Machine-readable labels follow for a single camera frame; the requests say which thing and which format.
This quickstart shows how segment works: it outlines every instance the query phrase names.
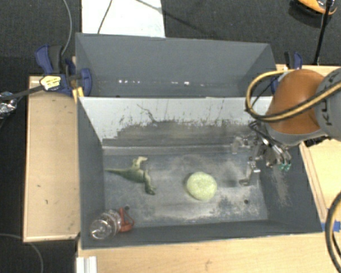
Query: clear plastic bottle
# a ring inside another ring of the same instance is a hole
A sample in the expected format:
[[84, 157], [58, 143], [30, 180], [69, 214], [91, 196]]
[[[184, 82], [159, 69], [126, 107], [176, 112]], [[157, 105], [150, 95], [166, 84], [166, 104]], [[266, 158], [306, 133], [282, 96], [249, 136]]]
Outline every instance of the clear plastic bottle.
[[114, 237], [121, 228], [120, 214], [115, 210], [108, 210], [102, 213], [90, 225], [90, 234], [97, 240], [109, 239]]

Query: toy dinosaur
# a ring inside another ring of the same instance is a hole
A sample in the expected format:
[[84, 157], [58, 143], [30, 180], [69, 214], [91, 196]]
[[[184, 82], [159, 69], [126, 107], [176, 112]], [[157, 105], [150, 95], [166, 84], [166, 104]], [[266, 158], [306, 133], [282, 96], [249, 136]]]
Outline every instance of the toy dinosaur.
[[148, 170], [140, 169], [140, 164], [146, 161], [148, 158], [138, 157], [132, 161], [132, 165], [127, 169], [105, 169], [107, 172], [111, 172], [117, 174], [119, 176], [124, 177], [125, 179], [137, 182], [137, 183], [145, 183], [145, 192], [150, 195], [155, 195], [155, 187], [151, 185], [151, 179], [148, 174]]

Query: black floor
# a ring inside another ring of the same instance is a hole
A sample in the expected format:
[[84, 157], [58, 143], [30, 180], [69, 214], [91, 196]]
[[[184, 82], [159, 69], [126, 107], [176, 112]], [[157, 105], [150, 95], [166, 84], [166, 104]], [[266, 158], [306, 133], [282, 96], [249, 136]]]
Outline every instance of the black floor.
[[[74, 31], [80, 31], [80, 0], [67, 0]], [[161, 0], [165, 33], [169, 37], [222, 39], [270, 43], [277, 63], [284, 51], [298, 51], [312, 63], [321, 20], [290, 6], [290, 0]], [[341, 0], [329, 22], [321, 50], [321, 64], [341, 65]], [[60, 0], [0, 1], [0, 92], [27, 87], [30, 73], [41, 70], [34, 51], [49, 43], [64, 44], [68, 17]], [[74, 55], [74, 40], [66, 57]], [[21, 235], [26, 145], [26, 100], [0, 132], [0, 233]], [[72, 272], [75, 245], [37, 244], [44, 272]], [[39, 272], [30, 246], [0, 237], [0, 272]]]

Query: white paper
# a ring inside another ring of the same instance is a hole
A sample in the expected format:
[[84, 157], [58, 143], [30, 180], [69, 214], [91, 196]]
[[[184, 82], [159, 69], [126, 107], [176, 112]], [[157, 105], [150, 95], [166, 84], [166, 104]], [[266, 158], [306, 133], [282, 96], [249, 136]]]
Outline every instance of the white paper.
[[[82, 32], [96, 34], [110, 0], [82, 0]], [[165, 37], [160, 0], [113, 0], [101, 34]]]

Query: wooden table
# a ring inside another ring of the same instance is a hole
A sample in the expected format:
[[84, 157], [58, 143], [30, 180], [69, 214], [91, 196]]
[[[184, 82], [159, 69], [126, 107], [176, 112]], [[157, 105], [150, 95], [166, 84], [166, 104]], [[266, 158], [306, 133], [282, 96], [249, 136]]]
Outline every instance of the wooden table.
[[[335, 67], [311, 67], [326, 75]], [[30, 78], [30, 86], [38, 78]], [[30, 95], [23, 239], [73, 239], [80, 231], [75, 104], [57, 93]], [[341, 190], [341, 143], [301, 145], [321, 219]], [[341, 221], [341, 210], [337, 214]], [[337, 233], [341, 245], [341, 232]], [[323, 233], [177, 245], [81, 250], [98, 272], [335, 272]]]

